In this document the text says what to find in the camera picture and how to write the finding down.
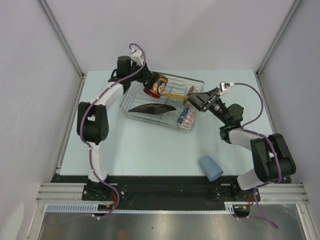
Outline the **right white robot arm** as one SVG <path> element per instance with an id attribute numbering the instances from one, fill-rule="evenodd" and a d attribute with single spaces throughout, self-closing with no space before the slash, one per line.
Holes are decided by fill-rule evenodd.
<path id="1" fill-rule="evenodd" d="M 186 99 L 199 112 L 210 111 L 224 124 L 219 129 L 224 142 L 251 152 L 253 169 L 230 183 L 231 196 L 242 201 L 254 188 L 279 183 L 283 178 L 295 174 L 297 167 L 282 134 L 265 135 L 245 129 L 242 124 L 244 108 L 237 103 L 226 106 L 220 98 L 228 91 L 228 87 L 230 84 L 207 92 L 192 92 Z"/>

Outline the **blue rim red pattern bowl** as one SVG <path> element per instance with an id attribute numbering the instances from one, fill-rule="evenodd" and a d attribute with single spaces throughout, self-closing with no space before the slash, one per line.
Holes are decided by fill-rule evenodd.
<path id="1" fill-rule="evenodd" d="M 180 116 L 178 117 L 177 123 L 183 124 L 183 125 L 191 125 L 193 121 L 194 121 L 194 112 L 189 106 L 187 106 L 183 109 Z"/>

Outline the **metal wire dish rack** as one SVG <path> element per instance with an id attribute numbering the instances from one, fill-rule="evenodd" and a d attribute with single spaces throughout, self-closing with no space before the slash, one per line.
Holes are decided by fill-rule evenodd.
<path id="1" fill-rule="evenodd" d="M 201 93 L 205 82 L 169 73 L 163 75 L 168 78 L 168 83 L 160 98 L 147 95 L 144 86 L 134 82 L 124 95 L 120 110 L 128 118 L 190 132 L 195 125 L 197 110 L 184 97 L 189 93 Z"/>

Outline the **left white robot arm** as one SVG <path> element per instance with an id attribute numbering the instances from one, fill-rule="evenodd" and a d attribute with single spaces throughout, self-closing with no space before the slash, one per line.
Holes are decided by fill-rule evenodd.
<path id="1" fill-rule="evenodd" d="M 120 56 L 105 89 L 91 102 L 82 101 L 77 107 L 76 132 L 87 145 L 90 173 L 88 179 L 97 183 L 93 194 L 100 200 L 110 196 L 111 188 L 104 184 L 107 173 L 100 167 L 100 147 L 109 134 L 108 109 L 130 88 L 131 83 L 151 78 L 143 56 Z"/>

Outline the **black floral square plate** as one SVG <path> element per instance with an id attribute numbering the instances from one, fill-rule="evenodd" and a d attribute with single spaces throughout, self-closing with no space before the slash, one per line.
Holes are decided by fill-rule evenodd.
<path id="1" fill-rule="evenodd" d="M 161 115 L 167 112 L 176 111 L 177 109 L 171 105 L 163 103 L 147 103 L 131 108 L 130 113 L 142 113 L 150 115 Z"/>

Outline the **dark mug red interior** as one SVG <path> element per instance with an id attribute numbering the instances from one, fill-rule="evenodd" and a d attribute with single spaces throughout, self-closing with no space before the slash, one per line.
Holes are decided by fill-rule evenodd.
<path id="1" fill-rule="evenodd" d="M 148 96 L 159 99 L 168 83 L 168 78 L 159 72 L 152 72 L 152 77 L 147 80 L 143 92 Z"/>

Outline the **light blue plastic cup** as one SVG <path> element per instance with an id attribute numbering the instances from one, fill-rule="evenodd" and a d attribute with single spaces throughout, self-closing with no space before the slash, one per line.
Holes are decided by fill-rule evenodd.
<path id="1" fill-rule="evenodd" d="M 203 156 L 198 163 L 210 182 L 217 180 L 224 173 L 221 167 L 208 155 Z"/>

